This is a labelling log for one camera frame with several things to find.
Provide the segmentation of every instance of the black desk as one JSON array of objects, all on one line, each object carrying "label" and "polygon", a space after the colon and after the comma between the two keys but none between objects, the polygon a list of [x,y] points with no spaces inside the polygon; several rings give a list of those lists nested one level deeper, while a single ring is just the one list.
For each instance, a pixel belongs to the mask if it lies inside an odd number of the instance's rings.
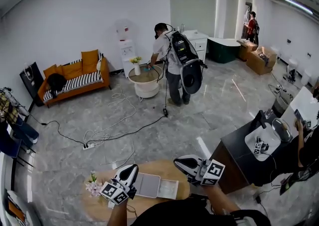
[{"label": "black desk", "polygon": [[[271,125],[275,118],[276,116],[272,115],[266,122]],[[260,123],[258,122],[252,130],[250,126],[251,122],[221,138],[218,147],[210,157],[226,166],[219,180],[219,185],[226,194],[250,184],[262,185],[265,177],[270,178],[270,173],[275,169],[271,156],[265,161],[259,161],[246,145],[245,137],[260,127]],[[275,156],[287,145],[288,143],[282,142],[272,155]]]}]

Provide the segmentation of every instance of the white vase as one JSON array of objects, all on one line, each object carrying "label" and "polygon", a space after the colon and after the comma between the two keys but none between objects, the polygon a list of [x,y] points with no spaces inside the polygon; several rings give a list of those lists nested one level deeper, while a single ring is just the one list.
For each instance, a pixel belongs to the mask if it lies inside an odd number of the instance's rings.
[{"label": "white vase", "polygon": [[134,70],[135,70],[135,75],[141,74],[141,69],[140,69],[139,64],[134,64]]}]

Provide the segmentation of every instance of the blue jeans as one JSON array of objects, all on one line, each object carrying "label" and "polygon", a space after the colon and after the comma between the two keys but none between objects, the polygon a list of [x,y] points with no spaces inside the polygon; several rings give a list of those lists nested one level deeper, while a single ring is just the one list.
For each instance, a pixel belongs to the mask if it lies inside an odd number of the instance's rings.
[{"label": "blue jeans", "polygon": [[39,137],[39,133],[35,131],[29,124],[25,123],[20,117],[16,120],[15,124],[11,125],[16,137],[22,139],[24,144],[31,148],[33,143],[30,138],[35,140]]}]

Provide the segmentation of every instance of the sneaker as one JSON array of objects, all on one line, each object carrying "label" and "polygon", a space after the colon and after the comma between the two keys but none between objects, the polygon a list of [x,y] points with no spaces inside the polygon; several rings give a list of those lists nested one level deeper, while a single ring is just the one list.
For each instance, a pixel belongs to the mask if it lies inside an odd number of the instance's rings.
[{"label": "sneaker", "polygon": [[174,101],[173,101],[171,98],[168,99],[168,103],[169,103],[169,104],[172,104],[172,105],[175,105],[175,106],[177,106],[177,107],[180,107],[180,106],[181,106],[181,104],[175,104]]}]

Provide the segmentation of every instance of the faucet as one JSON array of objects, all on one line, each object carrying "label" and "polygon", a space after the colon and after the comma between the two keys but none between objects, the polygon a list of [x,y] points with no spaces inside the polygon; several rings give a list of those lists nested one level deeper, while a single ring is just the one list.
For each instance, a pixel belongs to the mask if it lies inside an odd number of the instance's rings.
[{"label": "faucet", "polygon": [[259,110],[257,113],[255,119],[252,120],[251,125],[250,125],[250,131],[253,131],[257,127],[257,122],[260,123],[260,125],[265,129],[267,126],[265,124],[266,116],[265,113],[262,110]]}]

